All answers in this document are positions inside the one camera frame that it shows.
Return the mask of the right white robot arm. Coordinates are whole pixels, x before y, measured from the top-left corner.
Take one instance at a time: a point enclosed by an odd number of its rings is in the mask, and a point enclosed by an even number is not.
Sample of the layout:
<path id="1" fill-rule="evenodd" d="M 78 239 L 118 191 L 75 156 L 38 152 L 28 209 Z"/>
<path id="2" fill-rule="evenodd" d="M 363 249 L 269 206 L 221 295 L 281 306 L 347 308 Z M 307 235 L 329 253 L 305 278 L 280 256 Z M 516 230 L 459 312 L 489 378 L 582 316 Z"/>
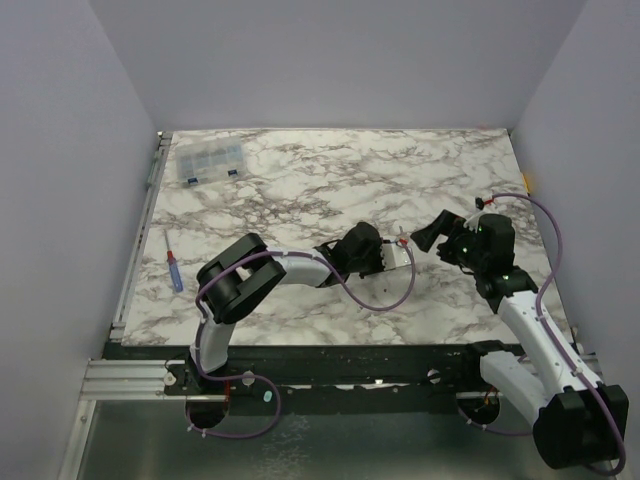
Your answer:
<path id="1" fill-rule="evenodd" d="M 515 263 L 511 220 L 482 211 L 465 219 L 444 210 L 411 238 L 473 276 L 534 368 L 528 371 L 498 345 L 483 345 L 460 365 L 461 383 L 472 391 L 496 387 L 526 419 L 539 455 L 553 469 L 623 463 L 628 398 L 601 380 L 551 319 L 539 288 Z"/>

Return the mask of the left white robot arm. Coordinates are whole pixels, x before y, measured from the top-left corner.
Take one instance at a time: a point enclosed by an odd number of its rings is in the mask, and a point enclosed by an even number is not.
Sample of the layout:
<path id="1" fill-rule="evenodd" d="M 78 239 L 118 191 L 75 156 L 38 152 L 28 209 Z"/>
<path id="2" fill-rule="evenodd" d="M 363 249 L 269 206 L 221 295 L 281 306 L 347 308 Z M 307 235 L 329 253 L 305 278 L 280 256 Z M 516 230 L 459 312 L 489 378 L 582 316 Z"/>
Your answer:
<path id="1" fill-rule="evenodd" d="M 252 313 L 279 285 L 328 288 L 357 274 L 384 271 L 383 239 L 359 222 L 346 235 L 298 253 L 269 247 L 249 233 L 205 264 L 197 273 L 196 307 L 203 320 L 191 346 L 193 362 L 186 382 L 206 395 L 220 385 L 235 324 Z"/>

